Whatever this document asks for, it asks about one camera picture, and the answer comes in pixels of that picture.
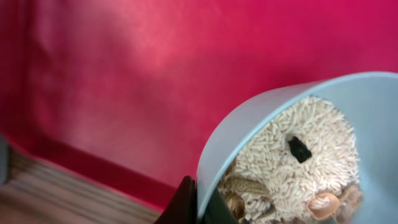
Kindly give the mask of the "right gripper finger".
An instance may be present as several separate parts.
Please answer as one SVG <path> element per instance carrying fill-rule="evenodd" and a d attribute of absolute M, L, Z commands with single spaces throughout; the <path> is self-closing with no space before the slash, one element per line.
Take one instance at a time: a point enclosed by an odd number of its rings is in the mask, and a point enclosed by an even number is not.
<path fill-rule="evenodd" d="M 215 190 L 204 216 L 197 214 L 197 188 L 190 176 L 185 176 L 167 208 L 154 224 L 238 224 L 221 194 Z"/>

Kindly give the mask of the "rice and food scraps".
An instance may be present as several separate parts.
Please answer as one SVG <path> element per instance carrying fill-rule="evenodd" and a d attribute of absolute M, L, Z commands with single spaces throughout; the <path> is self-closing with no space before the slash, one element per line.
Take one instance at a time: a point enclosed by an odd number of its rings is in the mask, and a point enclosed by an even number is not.
<path fill-rule="evenodd" d="M 239 223 L 349 223 L 363 200 L 354 129 L 308 96 L 268 122 L 233 159 L 218 192 Z"/>

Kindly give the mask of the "light blue bowl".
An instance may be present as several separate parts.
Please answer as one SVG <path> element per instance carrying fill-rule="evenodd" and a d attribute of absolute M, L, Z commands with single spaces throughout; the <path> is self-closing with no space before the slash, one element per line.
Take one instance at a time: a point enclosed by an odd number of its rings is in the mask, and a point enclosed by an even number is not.
<path fill-rule="evenodd" d="M 269 90 L 245 101 L 217 126 L 197 169 L 201 220 L 223 172 L 266 123 L 296 101 L 332 102 L 354 126 L 363 202 L 352 223 L 397 223 L 397 74 L 364 72 Z"/>

